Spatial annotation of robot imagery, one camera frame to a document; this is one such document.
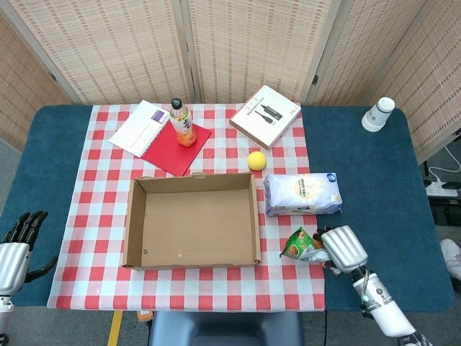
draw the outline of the orange juice bottle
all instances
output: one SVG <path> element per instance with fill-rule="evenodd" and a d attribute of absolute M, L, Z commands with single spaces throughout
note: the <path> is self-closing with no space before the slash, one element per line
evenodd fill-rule
<path fill-rule="evenodd" d="M 178 134 L 178 142 L 182 146 L 191 146 L 197 140 L 192 123 L 192 113 L 181 99 L 172 99 L 170 121 Z"/>

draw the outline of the bottle cap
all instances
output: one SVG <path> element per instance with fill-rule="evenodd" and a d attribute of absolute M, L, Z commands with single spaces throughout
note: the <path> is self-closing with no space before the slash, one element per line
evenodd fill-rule
<path fill-rule="evenodd" d="M 182 107 L 181 99 L 172 99 L 171 106 L 173 107 L 174 110 L 180 110 Z"/>

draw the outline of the red notebook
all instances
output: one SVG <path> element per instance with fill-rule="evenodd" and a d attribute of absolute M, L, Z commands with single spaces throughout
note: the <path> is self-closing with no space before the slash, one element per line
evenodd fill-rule
<path fill-rule="evenodd" d="M 180 145 L 169 122 L 169 112 L 141 101 L 109 142 L 173 175 L 182 176 L 211 134 L 210 130 L 195 124 L 194 130 L 195 143 L 190 147 Z"/>
<path fill-rule="evenodd" d="M 141 158 L 173 175 L 184 175 L 211 134 L 210 130 L 196 124 L 194 130 L 197 140 L 187 148 L 178 143 L 176 131 L 168 122 Z"/>

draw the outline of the cable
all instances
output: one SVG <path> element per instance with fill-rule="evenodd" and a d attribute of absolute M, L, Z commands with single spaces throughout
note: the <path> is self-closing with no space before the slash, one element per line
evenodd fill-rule
<path fill-rule="evenodd" d="M 361 305 L 365 304 L 364 297 L 365 297 L 365 292 L 367 291 L 369 277 L 370 277 L 370 271 L 365 268 L 365 277 L 363 279 L 363 284 L 362 284 L 362 294 L 360 295 L 360 301 L 362 303 Z"/>
<path fill-rule="evenodd" d="M 445 150 L 447 151 L 447 153 L 455 160 L 456 164 L 458 165 L 458 169 L 455 171 L 455 170 L 452 170 L 452 169 L 445 169 L 445 168 L 440 168 L 440 167 L 429 167 L 429 173 L 431 173 L 433 176 L 436 177 L 437 179 L 437 182 L 441 182 L 439 176 L 437 174 L 435 174 L 432 170 L 433 169 L 438 169 L 440 171 L 444 171 L 444 172 L 450 172 L 450 173 L 458 173 L 458 172 L 461 172 L 461 164 L 458 160 L 456 160 L 456 157 L 453 156 L 453 154 L 451 153 L 450 150 L 448 150 L 448 148 L 445 146 Z"/>
<path fill-rule="evenodd" d="M 326 316 L 327 313 L 328 313 L 327 310 L 325 310 L 325 334 L 323 336 L 323 346 L 326 346 L 326 325 L 328 321 L 327 316 Z"/>
<path fill-rule="evenodd" d="M 147 321 L 147 322 L 146 322 L 146 326 L 147 326 L 147 328 L 149 329 L 149 335 L 147 336 L 147 346 L 150 345 L 149 342 L 151 341 L 152 321 L 153 321 L 153 320 L 150 320 L 150 321 Z"/>

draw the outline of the snack bag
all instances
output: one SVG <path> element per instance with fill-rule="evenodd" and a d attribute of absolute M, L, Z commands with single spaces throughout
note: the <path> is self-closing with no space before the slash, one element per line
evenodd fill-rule
<path fill-rule="evenodd" d="M 322 248 L 321 243 L 312 239 L 303 227 L 300 227 L 288 238 L 280 256 L 282 255 L 312 263 L 331 260 L 330 255 Z"/>

